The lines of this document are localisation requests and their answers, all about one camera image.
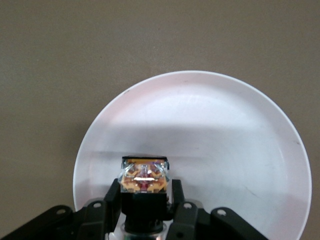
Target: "white plate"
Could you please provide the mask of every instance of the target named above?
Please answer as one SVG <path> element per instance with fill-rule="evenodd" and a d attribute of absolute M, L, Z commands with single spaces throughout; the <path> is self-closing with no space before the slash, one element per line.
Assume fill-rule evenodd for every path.
<path fill-rule="evenodd" d="M 312 192 L 304 145 L 284 112 L 240 80 L 178 71 L 121 93 L 80 146 L 76 210 L 103 197 L 122 156 L 136 154 L 167 156 L 171 177 L 181 179 L 186 198 L 201 201 L 207 212 L 231 208 L 271 240 L 302 234 Z"/>

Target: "transparent object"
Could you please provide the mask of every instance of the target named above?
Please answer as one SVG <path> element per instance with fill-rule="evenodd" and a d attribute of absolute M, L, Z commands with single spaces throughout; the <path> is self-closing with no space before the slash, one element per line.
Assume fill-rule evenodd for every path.
<path fill-rule="evenodd" d="M 122 158 L 118 182 L 122 193 L 166 193 L 169 181 L 166 158 Z"/>

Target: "brown table surface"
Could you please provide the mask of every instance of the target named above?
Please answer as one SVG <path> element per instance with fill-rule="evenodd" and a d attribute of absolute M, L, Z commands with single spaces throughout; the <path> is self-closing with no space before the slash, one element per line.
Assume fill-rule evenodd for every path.
<path fill-rule="evenodd" d="M 313 181 L 303 240 L 319 239 L 320 1 L 1 1 L 0 237 L 73 206 L 73 170 L 119 93 L 178 70 L 226 74 L 274 100 Z"/>

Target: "plate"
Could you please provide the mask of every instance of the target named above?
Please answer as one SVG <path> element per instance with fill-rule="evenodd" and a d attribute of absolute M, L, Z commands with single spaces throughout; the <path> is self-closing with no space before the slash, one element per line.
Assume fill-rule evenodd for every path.
<path fill-rule="evenodd" d="M 181 179 L 185 197 L 207 212 L 231 208 L 271 240 L 303 232 L 312 193 L 303 142 L 270 98 L 238 79 L 177 71 L 117 96 L 81 143 L 75 209 L 107 193 L 122 156 L 139 154 L 167 156 L 171 178 Z M 123 220 L 111 239 L 121 239 Z"/>

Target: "round white dish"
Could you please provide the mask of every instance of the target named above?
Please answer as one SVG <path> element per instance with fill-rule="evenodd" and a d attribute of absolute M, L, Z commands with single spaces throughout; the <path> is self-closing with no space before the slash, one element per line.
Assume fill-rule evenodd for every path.
<path fill-rule="evenodd" d="M 270 98 L 238 79 L 170 72 L 117 96 L 80 146 L 75 209 L 103 197 L 122 156 L 138 154 L 166 156 L 171 178 L 207 212 L 231 208 L 271 240 L 298 240 L 303 232 L 312 182 L 302 140 Z M 111 239 L 121 239 L 118 226 Z"/>

